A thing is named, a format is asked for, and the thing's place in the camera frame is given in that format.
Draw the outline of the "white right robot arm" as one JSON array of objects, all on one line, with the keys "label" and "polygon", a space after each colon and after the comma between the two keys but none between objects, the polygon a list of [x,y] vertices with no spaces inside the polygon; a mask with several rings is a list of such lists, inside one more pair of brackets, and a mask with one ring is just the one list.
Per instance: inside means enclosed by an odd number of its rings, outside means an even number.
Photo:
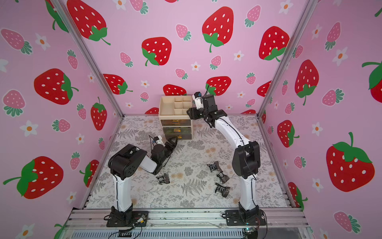
[{"label": "white right robot arm", "polygon": [[210,128],[216,128],[234,149],[232,168],[240,179],[240,201],[238,219],[245,225],[266,221],[256,202],[256,181],[261,166],[260,146],[256,141],[249,141],[233,125],[224,110],[219,110],[213,95],[193,95],[195,107],[187,110],[192,120],[203,119]]}]

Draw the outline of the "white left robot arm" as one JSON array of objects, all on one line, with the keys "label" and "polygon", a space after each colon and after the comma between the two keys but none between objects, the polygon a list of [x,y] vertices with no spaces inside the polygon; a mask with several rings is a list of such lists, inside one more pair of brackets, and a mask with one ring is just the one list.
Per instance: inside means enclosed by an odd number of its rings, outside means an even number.
[{"label": "white left robot arm", "polygon": [[139,167],[157,175],[167,164],[178,144],[174,136],[163,142],[161,136],[152,139],[151,155],[133,144],[128,144],[108,162],[114,181],[115,203],[107,219],[107,227],[132,227],[137,222],[138,214],[133,213],[131,199],[131,177]]}]

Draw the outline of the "clear smoky bottom drawer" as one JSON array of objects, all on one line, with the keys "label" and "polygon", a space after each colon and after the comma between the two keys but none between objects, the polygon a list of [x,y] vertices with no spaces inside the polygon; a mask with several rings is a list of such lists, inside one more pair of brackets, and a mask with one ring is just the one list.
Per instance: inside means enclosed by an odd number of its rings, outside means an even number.
[{"label": "clear smoky bottom drawer", "polygon": [[178,140],[192,140],[193,136],[192,134],[166,134],[165,138],[170,139],[173,137],[177,137]]}]

